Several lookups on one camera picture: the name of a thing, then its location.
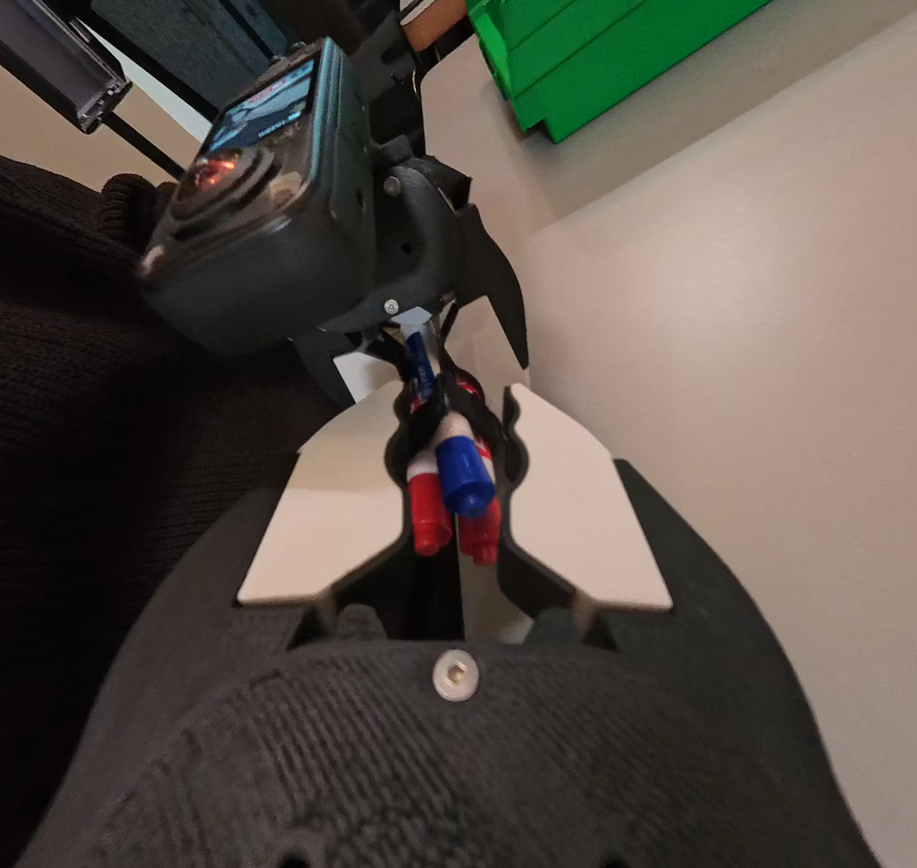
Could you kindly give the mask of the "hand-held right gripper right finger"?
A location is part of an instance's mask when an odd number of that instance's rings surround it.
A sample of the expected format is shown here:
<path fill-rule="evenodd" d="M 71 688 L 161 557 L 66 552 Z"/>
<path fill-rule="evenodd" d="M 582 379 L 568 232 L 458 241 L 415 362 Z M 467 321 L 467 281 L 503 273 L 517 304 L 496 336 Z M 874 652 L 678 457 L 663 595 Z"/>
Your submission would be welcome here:
<path fill-rule="evenodd" d="M 522 449 L 508 496 L 501 590 L 521 610 L 671 610 L 671 593 L 608 449 L 526 386 L 505 391 Z"/>

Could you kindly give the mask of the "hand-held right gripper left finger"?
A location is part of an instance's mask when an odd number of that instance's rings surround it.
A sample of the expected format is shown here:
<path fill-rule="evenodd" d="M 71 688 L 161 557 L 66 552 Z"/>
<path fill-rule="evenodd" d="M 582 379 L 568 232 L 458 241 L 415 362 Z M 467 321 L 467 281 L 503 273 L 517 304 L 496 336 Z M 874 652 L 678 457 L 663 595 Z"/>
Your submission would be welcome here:
<path fill-rule="evenodd" d="M 236 594 L 243 608 L 324 603 L 404 529 L 400 486 L 385 465 L 401 383 L 387 383 L 321 427 L 292 473 Z"/>

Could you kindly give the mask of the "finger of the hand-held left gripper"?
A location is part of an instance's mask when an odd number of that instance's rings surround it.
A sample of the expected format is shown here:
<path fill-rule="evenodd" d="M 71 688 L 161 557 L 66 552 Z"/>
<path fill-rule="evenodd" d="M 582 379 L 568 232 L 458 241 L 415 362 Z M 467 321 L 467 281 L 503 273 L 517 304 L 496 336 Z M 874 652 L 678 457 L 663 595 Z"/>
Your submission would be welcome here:
<path fill-rule="evenodd" d="M 335 404 L 355 404 L 388 384 L 404 382 L 396 367 L 366 351 L 352 351 L 332 359 L 331 399 Z"/>
<path fill-rule="evenodd" d="M 519 362 L 488 299 L 458 309 L 446 349 L 481 384 L 487 399 L 502 399 L 506 387 L 519 383 Z"/>

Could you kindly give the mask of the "red dry erase marker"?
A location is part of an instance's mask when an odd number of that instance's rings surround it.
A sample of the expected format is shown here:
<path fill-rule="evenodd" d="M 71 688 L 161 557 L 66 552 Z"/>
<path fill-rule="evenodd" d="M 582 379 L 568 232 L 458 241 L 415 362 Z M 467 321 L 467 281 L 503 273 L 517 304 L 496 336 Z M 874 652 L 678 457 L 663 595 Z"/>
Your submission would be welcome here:
<path fill-rule="evenodd" d="M 444 503 L 433 450 L 419 450 L 409 462 L 407 489 L 415 552 L 422 557 L 432 557 L 453 537 L 452 517 Z"/>
<path fill-rule="evenodd" d="M 474 395 L 486 406 L 486 399 L 480 383 L 464 371 L 456 375 L 458 385 L 469 394 Z M 496 473 L 492 451 L 486 441 L 477 435 L 474 442 L 480 458 L 487 469 L 490 479 L 496 488 Z M 501 507 L 496 496 L 492 498 L 483 514 L 476 518 L 458 516 L 458 546 L 460 551 L 469 556 L 478 566 L 494 565 L 499 557 L 499 539 L 501 528 Z"/>

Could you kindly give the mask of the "blue dry erase marker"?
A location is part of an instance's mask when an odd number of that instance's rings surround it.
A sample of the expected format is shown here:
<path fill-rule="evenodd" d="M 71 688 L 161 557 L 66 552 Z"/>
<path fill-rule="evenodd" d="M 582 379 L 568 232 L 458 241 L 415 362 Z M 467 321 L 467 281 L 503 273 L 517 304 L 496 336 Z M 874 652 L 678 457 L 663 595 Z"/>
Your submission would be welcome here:
<path fill-rule="evenodd" d="M 474 442 L 477 435 L 487 443 L 487 407 L 458 385 L 459 370 L 434 324 L 405 324 L 400 331 L 409 372 L 412 445 L 434 451 L 447 510 L 476 518 L 496 492 Z"/>

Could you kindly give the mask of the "green plastic box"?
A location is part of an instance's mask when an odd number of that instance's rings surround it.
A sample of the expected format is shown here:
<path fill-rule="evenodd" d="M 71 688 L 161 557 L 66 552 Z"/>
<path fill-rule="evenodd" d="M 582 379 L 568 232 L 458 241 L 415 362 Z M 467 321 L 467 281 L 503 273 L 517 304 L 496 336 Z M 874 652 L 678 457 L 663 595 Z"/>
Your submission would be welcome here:
<path fill-rule="evenodd" d="M 774 0 L 465 0 L 522 132 L 555 143 Z"/>

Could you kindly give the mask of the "dark fabric panel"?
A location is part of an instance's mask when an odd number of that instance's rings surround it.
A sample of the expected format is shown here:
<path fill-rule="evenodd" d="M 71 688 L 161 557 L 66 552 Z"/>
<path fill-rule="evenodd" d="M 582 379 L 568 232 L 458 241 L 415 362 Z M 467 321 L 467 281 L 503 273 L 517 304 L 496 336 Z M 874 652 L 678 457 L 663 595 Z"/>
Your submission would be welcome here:
<path fill-rule="evenodd" d="M 205 115 L 225 105 L 298 43 L 332 38 L 355 52 L 398 0 L 90 0 L 158 81 Z"/>

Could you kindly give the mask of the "black aluminium frame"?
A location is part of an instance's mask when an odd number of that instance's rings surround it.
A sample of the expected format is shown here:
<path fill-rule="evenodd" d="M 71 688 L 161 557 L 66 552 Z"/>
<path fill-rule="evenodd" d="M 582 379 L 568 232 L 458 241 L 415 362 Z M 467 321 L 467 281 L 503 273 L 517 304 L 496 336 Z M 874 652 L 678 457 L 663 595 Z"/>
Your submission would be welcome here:
<path fill-rule="evenodd" d="M 1 64 L 81 133 L 104 125 L 129 138 L 117 108 L 132 83 L 119 61 L 46 1 L 1 0 Z"/>

